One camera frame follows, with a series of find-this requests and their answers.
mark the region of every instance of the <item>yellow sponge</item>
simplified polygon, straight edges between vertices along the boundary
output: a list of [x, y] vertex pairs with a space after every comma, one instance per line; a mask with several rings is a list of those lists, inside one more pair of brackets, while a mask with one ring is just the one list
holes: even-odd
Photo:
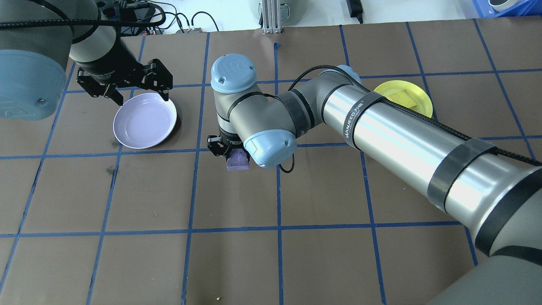
[[414, 108], [417, 105], [414, 99], [411, 98], [411, 96], [408, 94], [408, 91], [406, 90], [402, 90], [397, 93], [391, 94], [387, 96], [387, 98], [390, 101], [409, 109]]

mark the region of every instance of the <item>cable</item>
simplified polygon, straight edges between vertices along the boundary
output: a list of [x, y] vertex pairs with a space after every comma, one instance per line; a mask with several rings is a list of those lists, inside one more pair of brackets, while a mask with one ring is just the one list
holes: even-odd
[[280, 170], [282, 170], [283, 173], [289, 174], [294, 170], [295, 166], [295, 154], [292, 154], [292, 167], [290, 167], [289, 170], [285, 170], [284, 167], [282, 167], [282, 164], [279, 164]]
[[[296, 78], [294, 80], [294, 82], [292, 83], [292, 85], [290, 86], [290, 88], [288, 88], [288, 91], [292, 90], [294, 88], [294, 86], [299, 83], [299, 81], [305, 76], [307, 75], [308, 73], [314, 71], [314, 70], [318, 70], [318, 69], [332, 69], [332, 70], [335, 70], [339, 73], [341, 73], [344, 77], [346, 77], [348, 79], [348, 81], [350, 81], [354, 86], [358, 87], [361, 91], [363, 91], [364, 93], [369, 93], [370, 91], [365, 88], [363, 85], [361, 85], [358, 81], [356, 81], [355, 79], [353, 79], [348, 73], [346, 73], [344, 70], [342, 70], [341, 68], [338, 68], [336, 66], [329, 66], [329, 65], [320, 65], [320, 66], [314, 66], [310, 69], [308, 69], [307, 71], [303, 72], [298, 78]], [[449, 127], [449, 126], [446, 126], [440, 122], [437, 122], [435, 120], [433, 120], [432, 118], [428, 118], [424, 115], [422, 115], [421, 113], [418, 113], [414, 110], [411, 110], [411, 109], [408, 109], [402, 105], [399, 105], [399, 104], [396, 104], [386, 98], [382, 99], [381, 100], [382, 103], [384, 104], [387, 104], [389, 106], [392, 106], [392, 107], [395, 107], [403, 112], [406, 112], [412, 116], [415, 116], [453, 136], [456, 136], [464, 141], [468, 141], [471, 139], [471, 137], [465, 135], [465, 134], [462, 134], [461, 132]], [[498, 154], [498, 155], [502, 155], [502, 156], [505, 156], [505, 157], [509, 157], [509, 158], [512, 158], [512, 159], [515, 159], [515, 160], [518, 160], [518, 161], [521, 161], [521, 162], [525, 162], [525, 163], [528, 163], [530, 165], [533, 165], [533, 166], [542, 166], [542, 162], [539, 162], [539, 161], [536, 161], [536, 160], [533, 160], [531, 158], [528, 158], [528, 157], [525, 157], [525, 156], [521, 156], [521, 155], [518, 155], [518, 154], [515, 154], [513, 152], [510, 152], [510, 151], [507, 151], [507, 150], [503, 150], [503, 149], [500, 149], [500, 148], [497, 148], [495, 150], [495, 153]]]
[[160, 2], [160, 1], [154, 1], [154, 0], [145, 0], [146, 2], [151, 2], [151, 3], [159, 3], [159, 4], [166, 4], [166, 5], [169, 5], [171, 7], [173, 7], [173, 9], [175, 10], [175, 14], [173, 13], [170, 13], [170, 14], [173, 14], [175, 16], [175, 20], [177, 21], [177, 25], [179, 25], [179, 29], [181, 29], [181, 31], [183, 30], [183, 26], [181, 25], [180, 23], [180, 20], [179, 20], [179, 17], [177, 17], [177, 7], [171, 3], [166, 3], [166, 2]]
[[0, 30], [63, 26], [156, 27], [162, 25], [166, 21], [166, 14], [164, 10], [159, 5], [153, 3], [148, 3], [148, 5], [158, 9], [162, 15], [162, 19], [149, 23], [90, 19], [12, 21], [0, 23]]
[[[165, 27], [165, 28], [160, 28], [160, 27], [159, 27], [158, 29], [160, 29], [160, 30], [167, 30], [167, 29], [171, 28], [171, 26], [173, 25], [173, 22], [177, 21], [177, 24], [179, 25], [180, 31], [184, 33], [183, 25], [182, 25], [182, 23], [181, 23], [181, 21], [180, 21], [180, 19], [179, 19], [179, 17], [178, 17], [178, 15], [183, 15], [183, 16], [184, 16], [184, 14], [181, 13], [181, 12], [179, 12], [179, 13], [177, 13], [177, 14], [174, 14], [174, 13], [168, 12], [168, 11], [165, 12], [165, 14], [166, 14], [166, 15], [173, 15], [173, 16], [175, 16], [175, 19], [172, 20], [172, 21], [170, 22], [169, 26], [167, 26], [167, 27]], [[149, 17], [146, 17], [146, 18], [143, 18], [143, 19], [139, 20], [138, 22], [141, 22], [141, 21], [147, 20], [147, 19], [152, 19], [152, 18], [154, 18], [154, 17], [156, 17], [156, 16], [160, 16], [160, 15], [161, 15], [161, 14], [156, 14], [156, 15], [153, 15], [153, 16], [149, 16]]]
[[184, 15], [183, 13], [181, 12], [178, 12], [177, 15], [182, 15], [185, 19], [186, 19], [186, 26], [189, 27], [190, 26], [190, 22], [188, 21], [188, 17], [186, 15]]
[[191, 22], [192, 26], [194, 26], [194, 17], [196, 17], [196, 15], [198, 15], [198, 14], [206, 14], [207, 16], [211, 17], [212, 22], [215, 24], [216, 31], [217, 31], [217, 32], [220, 31], [220, 30], [218, 29], [218, 26], [216, 25], [215, 19], [211, 16], [211, 14], [209, 14], [209, 13], [206, 12], [206, 11], [199, 11], [199, 12], [195, 13], [195, 14], [192, 16], [192, 22]]

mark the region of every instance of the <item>velcro strap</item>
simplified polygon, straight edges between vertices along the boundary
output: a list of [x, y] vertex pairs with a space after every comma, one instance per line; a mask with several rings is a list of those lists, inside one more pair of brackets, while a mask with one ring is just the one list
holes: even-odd
[[295, 127], [295, 137], [299, 138], [306, 134], [311, 126], [298, 96], [292, 91], [286, 91], [279, 94], [276, 99], [284, 104], [290, 114]]
[[429, 201], [446, 212], [446, 197], [451, 186], [459, 175], [481, 155], [496, 149], [496, 146], [478, 138], [463, 142], [438, 165], [429, 186], [427, 198]]
[[352, 108], [350, 108], [343, 125], [343, 137], [346, 144], [361, 150], [354, 143], [354, 129], [356, 128], [356, 124], [365, 110], [367, 110], [367, 108], [369, 108], [371, 105], [379, 102], [382, 98], [384, 98], [382, 95], [372, 91], [363, 96], [359, 101], [354, 103]]

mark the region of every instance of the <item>blue tape grid line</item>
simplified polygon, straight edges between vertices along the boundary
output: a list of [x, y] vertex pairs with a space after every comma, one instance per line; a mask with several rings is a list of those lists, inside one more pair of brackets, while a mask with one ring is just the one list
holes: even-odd
[[502, 83], [501, 76], [499, 76], [499, 72], [497, 71], [495, 63], [493, 62], [493, 58], [491, 57], [491, 54], [489, 53], [489, 48], [487, 47], [486, 41], [484, 40], [482, 36], [482, 32], [480, 31], [480, 27], [478, 26], [478, 21], [476, 21], [476, 19], [473, 19], [473, 22], [474, 22], [474, 26], [476, 27], [476, 31], [478, 32], [478, 36], [480, 37], [480, 41], [482, 42], [483, 48], [486, 51], [487, 57], [489, 59], [489, 63], [491, 63], [491, 68], [493, 69], [493, 73], [495, 73], [495, 76], [497, 77], [497, 81], [499, 82], [499, 86], [501, 87], [502, 94], [504, 95], [506, 99], [506, 104], [508, 104], [508, 107], [510, 108], [510, 112], [512, 113], [512, 116], [514, 117], [515, 123], [518, 126], [519, 132], [521, 133], [523, 140], [527, 144], [527, 149], [529, 150], [529, 154], [531, 155], [531, 158], [536, 160], [536, 157], [534, 156], [534, 152], [531, 148], [531, 145], [529, 144], [529, 141], [525, 135], [525, 131], [523, 130], [523, 127], [521, 126], [521, 123], [519, 122], [518, 115], [516, 114], [514, 110], [514, 106], [512, 105], [512, 102], [510, 102], [508, 93], [506, 93], [506, 89], [505, 89], [504, 84]]
[[465, 228], [465, 234], [467, 235], [467, 240], [469, 242], [470, 255], [473, 258], [474, 266], [478, 266], [478, 258], [476, 257], [476, 251], [474, 251], [474, 243], [472, 237], [470, 237], [469, 228], [467, 228], [466, 226], [463, 227]]
[[[394, 227], [433, 227], [433, 226], [462, 226], [459, 221], [426, 221], [414, 223], [376, 223], [376, 224], [335, 224], [335, 225], [289, 225], [280, 226], [282, 231], [291, 230], [335, 230], [346, 228], [394, 228]], [[278, 226], [262, 227], [225, 227], [225, 228], [193, 228], [192, 234], [219, 233], [219, 232], [251, 232], [251, 231], [277, 231]], [[186, 234], [188, 229], [174, 230], [139, 230], [139, 231], [105, 231], [105, 232], [48, 232], [48, 233], [21, 233], [25, 237], [66, 237], [66, 236], [130, 236], [130, 235], [160, 235], [160, 234]], [[17, 234], [0, 234], [0, 238], [13, 238]]]
[[64, 104], [64, 99], [66, 97], [66, 91], [68, 90], [68, 85], [70, 80], [72, 79], [73, 71], [75, 69], [75, 63], [72, 64], [72, 69], [70, 70], [68, 80], [66, 81], [66, 85], [64, 86], [64, 92], [62, 94], [62, 97], [60, 99], [59, 108], [56, 110], [55, 119], [53, 121], [53, 124], [51, 126], [51, 131], [49, 132], [49, 137], [47, 138], [47, 142], [45, 144], [45, 148], [43, 149], [43, 154], [41, 155], [40, 165], [38, 166], [36, 176], [34, 178], [34, 183], [32, 184], [32, 187], [30, 189], [30, 194], [28, 195], [27, 203], [24, 207], [23, 217], [21, 218], [21, 222], [19, 224], [19, 229], [17, 231], [17, 235], [15, 237], [15, 240], [13, 242], [13, 246], [11, 247], [11, 251], [9, 253], [8, 262], [6, 263], [4, 272], [2, 274], [2, 279], [0, 280], [0, 294], [2, 293], [2, 290], [4, 289], [5, 280], [7, 278], [9, 268], [11, 266], [11, 262], [13, 261], [13, 256], [15, 255], [15, 251], [17, 249], [17, 245], [19, 243], [19, 238], [21, 231], [24, 226], [24, 222], [27, 219], [28, 210], [30, 209], [30, 204], [32, 203], [32, 197], [34, 196], [34, 191], [36, 190], [36, 185], [38, 182], [38, 179], [40, 177], [41, 169], [43, 168], [43, 162], [45, 161], [45, 155], [47, 154], [47, 150], [49, 149], [49, 145], [51, 144], [51, 139], [53, 138], [53, 132], [55, 131], [56, 122], [59, 119], [60, 111], [62, 110], [62, 105]]
[[[414, 49], [414, 55], [416, 55], [416, 61], [418, 62], [418, 67], [420, 68], [420, 73], [423, 80], [423, 86], [425, 87], [425, 92], [427, 93], [429, 98], [433, 100], [433, 98], [431, 97], [431, 92], [429, 91], [429, 86], [427, 85], [427, 79], [425, 78], [426, 74], [423, 72], [422, 61], [420, 60], [420, 55], [418, 54], [418, 48], [416, 47], [416, 42], [414, 41], [414, 35], [412, 34], [412, 30], [410, 29], [410, 24], [408, 22], [405, 22], [405, 25], [408, 31], [408, 35], [410, 36], [410, 42], [412, 43], [412, 48]], [[434, 106], [433, 106], [433, 118], [436, 121], [438, 121], [437, 112]]]
[[[419, 58], [419, 55], [418, 55], [418, 52], [417, 52], [417, 49], [416, 49], [414, 37], [412, 35], [409, 23], [407, 22], [406, 26], [407, 26], [407, 29], [408, 29], [408, 32], [409, 32], [409, 35], [410, 35], [410, 38], [411, 38], [412, 46], [413, 46], [413, 48], [415, 50], [416, 59], [418, 61], [418, 65], [420, 67], [420, 72], [421, 73], [420, 74], [366, 75], [366, 76], [362, 76], [361, 78], [362, 79], [371, 79], [371, 78], [422, 77], [422, 79], [424, 81], [425, 89], [426, 89], [427, 93], [429, 94], [429, 89], [428, 89], [428, 85], [427, 85], [427, 81], [425, 79], [425, 76], [493, 74], [494, 73], [496, 75], [497, 79], [498, 79], [499, 85], [501, 86], [501, 89], [503, 91], [503, 94], [505, 96], [507, 104], [508, 104], [508, 106], [510, 107], [510, 109], [512, 111], [512, 115], [514, 116], [514, 119], [515, 119], [515, 121], [516, 121], [516, 123], [518, 125], [518, 128], [520, 129], [520, 132], [521, 132], [522, 135], [521, 136], [510, 136], [510, 137], [486, 137], [484, 139], [487, 140], [487, 141], [504, 140], [504, 139], [524, 139], [525, 142], [527, 143], [527, 147], [529, 149], [531, 157], [534, 158], [534, 153], [533, 153], [533, 151], [531, 149], [531, 146], [530, 146], [527, 139], [541, 139], [542, 135], [534, 135], [534, 136], [526, 136], [525, 135], [525, 133], [524, 133], [524, 131], [523, 131], [523, 129], [522, 129], [520, 123], [519, 123], [519, 120], [517, 118], [517, 115], [516, 115], [516, 113], [514, 111], [514, 108], [513, 108], [512, 104], [511, 104], [510, 100], [509, 100], [509, 97], [508, 97], [507, 93], [506, 93], [504, 85], [503, 85], [503, 83], [502, 83], [502, 81], [501, 81], [501, 79], [499, 77], [499, 74], [500, 73], [542, 72], [542, 69], [497, 70], [497, 68], [495, 67], [495, 64], [494, 64], [494, 62], [493, 62], [493, 60], [491, 58], [491, 55], [490, 55], [489, 50], [487, 48], [487, 45], [486, 45], [486, 43], [485, 43], [485, 41], [483, 39], [483, 36], [481, 34], [478, 23], [476, 22], [476, 20], [473, 20], [473, 21], [474, 21], [474, 24], [476, 26], [476, 30], [478, 31], [479, 37], [480, 37], [480, 39], [482, 41], [482, 44], [483, 44], [483, 46], [484, 46], [484, 48], [486, 50], [486, 53], [487, 53], [488, 58], [490, 60], [490, 63], [492, 65], [492, 68], [493, 68], [492, 71], [472, 71], [472, 72], [454, 72], [454, 73], [424, 73], [423, 72], [423, 67], [421, 65], [421, 61], [420, 61], [420, 58]], [[348, 65], [349, 64], [349, 58], [348, 58], [348, 52], [347, 52], [347, 48], [346, 48], [346, 42], [345, 42], [345, 39], [344, 39], [344, 32], [343, 32], [342, 26], [339, 26], [339, 29], [340, 29], [341, 39], [342, 39], [342, 42], [343, 42], [343, 48], [344, 48], [344, 52], [345, 52], [345, 61], [346, 61], [347, 65]], [[142, 57], [142, 54], [143, 54], [144, 43], [145, 43], [145, 38], [143, 37], [142, 42], [141, 42], [141, 49], [140, 49], [140, 53], [139, 53], [139, 61], [141, 61], [141, 57]], [[206, 71], [207, 71], [206, 67], [207, 67], [207, 59], [208, 59], [208, 47], [209, 47], [209, 33], [207, 35], [207, 46], [206, 46], [206, 50], [205, 50], [205, 62], [204, 62], [205, 69], [204, 69], [204, 77], [203, 77], [202, 84], [188, 84], [188, 85], [176, 85], [176, 86], [174, 86], [175, 88], [179, 88], [179, 87], [201, 87], [202, 88], [202, 99], [201, 99], [200, 118], [199, 118], [199, 127], [198, 127], [198, 146], [197, 146], [196, 149], [155, 150], [155, 151], [152, 151], [152, 150], [151, 151], [122, 151], [122, 146], [120, 146], [119, 151], [117, 153], [112, 152], [112, 153], [105, 153], [105, 154], [47, 155], [47, 150], [48, 150], [48, 147], [50, 145], [50, 141], [52, 139], [53, 132], [54, 132], [54, 129], [56, 127], [56, 122], [58, 120], [58, 117], [59, 117], [59, 114], [60, 114], [60, 111], [61, 111], [61, 108], [62, 108], [62, 104], [63, 104], [63, 101], [64, 101], [64, 98], [65, 98], [66, 94], [85, 93], [84, 90], [68, 91], [68, 85], [70, 83], [71, 78], [73, 77], [73, 73], [74, 73], [74, 69], [75, 69], [75, 64], [72, 65], [72, 68], [70, 70], [70, 74], [69, 74], [69, 77], [68, 77], [68, 81], [66, 83], [66, 86], [64, 88], [64, 92], [63, 92], [61, 101], [59, 103], [59, 108], [58, 108], [58, 110], [56, 112], [55, 119], [54, 119], [53, 125], [51, 127], [51, 131], [49, 133], [49, 137], [48, 137], [48, 140], [47, 140], [46, 147], [44, 149], [44, 153], [42, 155], [30, 155], [30, 156], [0, 156], [0, 160], [6, 160], [6, 159], [36, 159], [36, 158], [41, 159], [40, 165], [38, 167], [38, 171], [37, 171], [36, 176], [35, 176], [34, 183], [32, 185], [32, 188], [31, 188], [31, 191], [30, 191], [30, 194], [29, 194], [29, 198], [27, 200], [27, 204], [25, 206], [25, 210], [24, 210], [24, 213], [23, 213], [23, 218], [21, 220], [20, 227], [18, 229], [17, 234], [0, 234], [0, 238], [13, 238], [13, 237], [15, 237], [14, 244], [12, 246], [10, 256], [8, 258], [8, 263], [7, 263], [6, 267], [5, 267], [4, 273], [2, 275], [2, 280], [0, 281], [0, 293], [2, 292], [2, 289], [4, 287], [5, 280], [6, 280], [6, 277], [7, 277], [11, 262], [13, 260], [14, 253], [16, 251], [18, 241], [19, 241], [19, 239], [21, 237], [25, 238], [25, 237], [58, 237], [58, 236], [100, 236], [100, 244], [99, 244], [99, 249], [98, 249], [98, 253], [97, 253], [97, 256], [96, 256], [96, 264], [95, 264], [95, 269], [94, 269], [94, 272], [93, 272], [93, 279], [91, 281], [91, 285], [93, 285], [93, 282], [94, 282], [94, 279], [95, 279], [95, 274], [96, 274], [97, 267], [98, 267], [98, 262], [99, 262], [99, 252], [101, 250], [102, 241], [103, 241], [104, 236], [143, 235], [143, 234], [179, 234], [179, 233], [187, 233], [189, 236], [191, 236], [192, 233], [273, 231], [273, 230], [277, 230], [279, 232], [278, 237], [279, 237], [280, 299], [281, 299], [281, 304], [283, 304], [282, 251], [281, 251], [281, 246], [282, 246], [281, 231], [282, 230], [316, 230], [316, 229], [322, 230], [322, 229], [336, 229], [336, 228], [369, 228], [370, 227], [374, 231], [373, 242], [375, 244], [377, 268], [380, 269], [380, 261], [379, 261], [378, 248], [377, 248], [378, 247], [378, 245], [377, 245], [378, 241], [376, 239], [376, 231], [374, 230], [375, 228], [377, 228], [377, 227], [405, 227], [405, 226], [460, 225], [460, 223], [457, 222], [457, 221], [439, 221], [439, 222], [428, 222], [428, 223], [375, 224], [374, 223], [374, 218], [372, 216], [372, 206], [371, 206], [371, 203], [369, 201], [370, 200], [370, 194], [369, 194], [369, 188], [368, 188], [368, 182], [367, 182], [366, 183], [366, 190], [367, 190], [368, 204], [369, 204], [369, 209], [370, 209], [370, 216], [371, 216], [371, 219], [372, 219], [370, 224], [282, 226], [281, 225], [281, 214], [280, 214], [281, 213], [281, 211], [280, 211], [280, 172], [277, 172], [278, 225], [276, 227], [270, 226], [270, 227], [234, 227], [234, 228], [192, 229], [193, 205], [194, 205], [194, 202], [195, 202], [195, 189], [196, 189], [195, 186], [196, 186], [196, 181], [197, 181], [197, 166], [198, 166], [198, 157], [199, 157], [199, 152], [200, 152], [199, 143], [201, 141], [204, 88], [206, 86], [210, 85], [210, 84], [205, 83], [205, 74], [206, 74]], [[275, 46], [274, 51], [275, 51], [275, 80], [259, 81], [258, 83], [259, 84], [275, 84], [275, 93], [278, 93], [278, 83], [281, 83], [281, 82], [293, 82], [294, 80], [293, 79], [292, 80], [289, 80], [289, 79], [279, 80], [278, 79], [278, 57], [277, 57], [277, 54], [276, 54], [277, 46]], [[131, 92], [131, 97], [133, 96], [134, 89], [136, 89], [136, 88], [135, 87], [120, 88], [120, 90], [131, 90], [132, 91]], [[300, 144], [299, 147], [329, 147], [329, 146], [345, 146], [345, 145], [346, 145], [346, 143], [316, 143], [316, 144]], [[191, 202], [191, 209], [190, 209], [189, 228], [188, 229], [180, 229], [180, 230], [113, 231], [113, 232], [105, 231], [108, 211], [109, 211], [109, 207], [110, 207], [110, 204], [111, 204], [111, 198], [112, 198], [113, 189], [114, 189], [114, 180], [116, 178], [116, 174], [117, 174], [117, 171], [118, 171], [118, 166], [120, 164], [120, 157], [122, 155], [157, 154], [157, 153], [196, 153], [195, 172], [194, 172], [193, 188], [192, 188], [193, 194], [192, 194], [192, 202]], [[33, 193], [34, 193], [37, 181], [38, 181], [38, 177], [39, 177], [39, 174], [41, 172], [41, 168], [42, 168], [42, 165], [43, 165], [43, 162], [44, 162], [45, 158], [103, 157], [103, 156], [117, 156], [117, 163], [115, 165], [115, 171], [114, 171], [114, 175], [113, 175], [113, 178], [112, 178], [112, 185], [111, 185], [110, 192], [109, 192], [108, 204], [107, 204], [106, 214], [104, 216], [104, 223], [102, 225], [102, 231], [101, 232], [59, 232], [59, 233], [22, 233], [21, 232], [22, 227], [23, 227], [24, 222], [25, 222], [25, 219], [26, 219], [26, 216], [28, 214], [28, 210], [29, 210], [29, 207], [30, 207], [30, 204], [31, 204], [32, 196], [33, 196]], [[364, 162], [365, 162], [365, 160], [364, 160], [364, 156], [363, 156], [363, 153], [362, 153], [362, 163], [364, 164]], [[364, 177], [366, 177], [365, 166], [364, 166]], [[475, 255], [475, 252], [474, 252], [474, 246], [473, 246], [472, 240], [470, 238], [470, 234], [469, 234], [467, 228], [465, 228], [465, 230], [466, 230], [466, 235], [468, 237], [469, 246], [470, 246], [470, 249], [471, 249], [471, 254], [473, 256], [473, 262], [474, 262], [475, 265], [477, 265], [478, 262], [477, 262], [477, 259], [476, 259], [476, 255]], [[185, 270], [184, 270], [185, 277], [183, 279], [183, 293], [182, 293], [182, 295], [183, 295], [182, 302], [183, 303], [184, 303], [185, 295], [186, 295], [186, 277], [188, 276], [189, 252], [190, 252], [190, 239], [187, 239]], [[385, 294], [384, 294], [384, 287], [383, 287], [383, 280], [382, 280], [382, 272], [381, 272], [381, 270], [378, 270], [378, 273], [379, 273], [379, 282], [380, 282], [380, 287], [381, 287], [381, 297], [383, 298], [383, 303], [385, 304]], [[89, 295], [88, 295], [87, 303], [90, 303], [91, 297], [92, 297], [92, 289], [89, 288]]]
[[344, 50], [344, 59], [346, 62], [346, 65], [350, 65], [350, 59], [348, 57], [348, 49], [346, 48], [346, 40], [344, 39], [344, 31], [343, 31], [343, 25], [339, 25], [339, 31], [340, 31], [340, 39], [343, 42], [343, 50]]
[[[138, 62], [141, 62], [141, 57], [143, 56], [143, 49], [145, 48], [145, 38], [143, 36], [141, 39], [141, 46], [139, 48]], [[130, 98], [134, 96], [134, 90], [131, 89]], [[109, 210], [111, 209], [111, 201], [113, 200], [113, 191], [115, 189], [115, 182], [117, 181], [117, 173], [120, 166], [120, 158], [122, 157], [122, 148], [123, 145], [119, 144], [119, 149], [117, 151], [117, 161], [115, 163], [115, 169], [113, 170], [113, 176], [111, 178], [111, 186], [109, 187], [109, 194], [107, 196], [107, 204], [104, 212], [104, 220], [102, 222], [102, 228], [100, 231], [100, 240], [98, 242], [98, 249], [96, 250], [96, 259], [94, 260], [94, 267], [92, 269], [91, 283], [88, 287], [87, 302], [86, 305], [91, 305], [92, 293], [94, 292], [94, 284], [96, 282], [96, 275], [98, 274], [98, 265], [100, 264], [101, 250], [104, 245], [105, 231], [107, 228], [107, 220], [109, 219]]]
[[194, 174], [192, 178], [192, 197], [190, 199], [190, 215], [188, 220], [188, 232], [186, 236], [186, 253], [184, 256], [184, 271], [183, 271], [183, 285], [181, 291], [181, 304], [185, 304], [186, 301], [186, 287], [188, 285], [188, 268], [190, 264], [190, 246], [192, 243], [192, 228], [194, 222], [194, 207], [196, 204], [196, 185], [198, 180], [198, 168], [199, 168], [199, 152], [202, 135], [203, 125], [203, 107], [205, 101], [205, 79], [207, 78], [207, 60], [209, 57], [209, 37], [210, 33], [207, 33], [207, 39], [205, 43], [205, 59], [203, 61], [203, 77], [201, 83], [201, 100], [199, 101], [199, 122], [198, 122], [198, 137], [196, 142], [196, 157], [194, 159]]
[[[542, 135], [537, 136], [525, 136], [527, 139], [542, 139]], [[481, 137], [485, 141], [502, 141], [502, 140], [521, 140], [523, 136], [504, 136], [504, 137]], [[298, 144], [298, 148], [306, 147], [335, 147], [335, 146], [348, 146], [344, 142], [339, 143], [308, 143]], [[125, 155], [146, 155], [146, 154], [177, 154], [177, 153], [195, 153], [197, 149], [168, 149], [168, 150], [141, 150], [141, 151], [123, 151], [121, 154]], [[207, 148], [201, 148], [200, 151], [209, 151]], [[66, 155], [45, 155], [45, 158], [93, 158], [93, 157], [111, 157], [116, 156], [117, 152], [105, 152], [99, 154], [66, 154]], [[31, 156], [0, 156], [0, 160], [16, 160], [16, 159], [40, 159], [41, 155]]]
[[[273, 44], [273, 60], [275, 63], [275, 95], [279, 95], [279, 46]], [[282, 197], [280, 188], [280, 168], [276, 167], [276, 230], [277, 230], [277, 252], [278, 252], [278, 276], [279, 276], [279, 305], [284, 305], [284, 282], [282, 276]]]
[[[416, 55], [416, 60], [418, 62], [418, 66], [420, 67], [420, 72], [422, 73], [422, 79], [423, 79], [423, 85], [425, 86], [425, 91], [427, 92], [427, 95], [429, 96], [430, 99], [432, 99], [431, 97], [431, 93], [429, 92], [429, 85], [427, 84], [427, 80], [425, 78], [426, 75], [428, 74], [425, 74], [424, 71], [423, 71], [423, 66], [422, 66], [422, 62], [420, 60], [420, 55], [418, 54], [418, 49], [416, 47], [416, 41], [414, 40], [414, 35], [412, 34], [412, 30], [410, 29], [410, 24], [408, 22], [405, 22], [406, 24], [406, 29], [408, 30], [408, 33], [409, 33], [409, 36], [410, 36], [410, 41], [412, 42], [412, 47], [414, 49], [414, 54]], [[466, 74], [485, 74], [485, 72], [469, 72], [469, 73], [466, 73]], [[444, 75], [442, 73], [431, 73], [431, 75]], [[459, 75], [458, 73], [449, 73], [448, 75]], [[435, 118], [436, 121], [438, 121], [438, 115], [437, 115], [437, 112], [436, 112], [436, 109], [435, 107], [433, 106], [433, 117]], [[470, 248], [470, 251], [471, 251], [471, 254], [472, 254], [472, 259], [473, 259], [473, 263], [474, 265], [477, 265], [478, 262], [476, 260], [476, 253], [474, 252], [474, 246], [473, 246], [473, 242], [472, 242], [472, 238], [470, 237], [470, 234], [468, 232], [468, 229], [467, 227], [465, 227], [466, 231], [465, 231], [465, 235], [467, 237], [467, 242], [469, 244], [469, 248]]]
[[375, 216], [373, 215], [372, 202], [371, 202], [371, 191], [369, 188], [369, 177], [367, 176], [367, 166], [365, 163], [365, 154], [360, 152], [361, 161], [362, 161], [362, 170], [363, 170], [363, 181], [365, 183], [365, 194], [367, 196], [367, 208], [369, 210], [369, 220], [371, 222], [371, 233], [373, 239], [373, 247], [375, 249], [375, 262], [376, 262], [376, 271], [378, 275], [378, 284], [380, 286], [380, 297], [382, 299], [382, 304], [386, 305], [386, 292], [384, 290], [384, 277], [382, 275], [382, 264], [380, 262], [380, 251], [378, 250], [378, 238], [376, 235], [376, 224]]

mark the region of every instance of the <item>stain on surface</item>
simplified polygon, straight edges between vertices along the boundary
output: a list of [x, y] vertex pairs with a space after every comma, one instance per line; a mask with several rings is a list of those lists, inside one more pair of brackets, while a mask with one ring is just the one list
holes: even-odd
[[108, 167], [106, 170], [107, 174], [109, 176], [113, 176], [113, 174], [115, 173], [115, 166], [114, 165], [111, 165], [110, 167]]

